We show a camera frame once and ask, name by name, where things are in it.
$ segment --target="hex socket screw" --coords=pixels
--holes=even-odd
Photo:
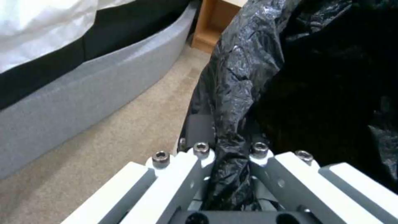
[[[205,142],[197,142],[193,145],[193,154],[200,159],[207,158],[210,152],[209,144]]]
[[[170,154],[165,151],[158,151],[152,155],[152,162],[155,168],[166,168],[170,164]]]
[[[303,160],[305,163],[307,163],[309,166],[311,166],[312,161],[314,160],[314,157],[312,156],[311,153],[304,151],[304,150],[297,150],[295,151],[295,155]]]
[[[256,142],[253,144],[252,153],[254,156],[264,158],[267,156],[268,153],[268,146],[263,142]]]

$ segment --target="beige carpet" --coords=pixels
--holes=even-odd
[[[0,181],[0,223],[60,223],[127,162],[171,151],[209,54],[186,46],[167,75],[119,111]]]

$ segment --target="screw head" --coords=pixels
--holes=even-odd
[[[314,157],[312,156],[311,153],[304,151],[304,150],[297,150],[295,151],[295,155],[303,160],[305,163],[307,163],[308,165],[311,165],[311,162],[314,160]]]
[[[155,168],[165,168],[170,164],[170,154],[165,151],[158,151],[152,155],[152,162]]]
[[[184,151],[187,147],[187,140],[185,138],[180,138],[178,141],[178,151]]]
[[[200,158],[207,157],[209,155],[209,151],[209,144],[205,142],[197,142],[193,145],[193,154]]]
[[[255,142],[253,144],[253,154],[258,157],[265,157],[268,153],[268,146],[263,142]]]

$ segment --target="wooden cabinet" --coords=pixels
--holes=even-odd
[[[203,0],[192,47],[211,53],[221,33],[246,0]]]

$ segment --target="black plastic bag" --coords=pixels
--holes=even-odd
[[[346,161],[394,190],[397,132],[388,128],[395,126],[382,126],[394,143],[375,144],[386,134],[369,125],[381,96],[398,87],[396,5],[245,4],[219,39],[188,111],[215,121],[217,159],[203,209],[259,209],[248,156],[253,136],[262,132],[275,153],[302,149],[321,165]],[[386,150],[395,160],[388,169]]]

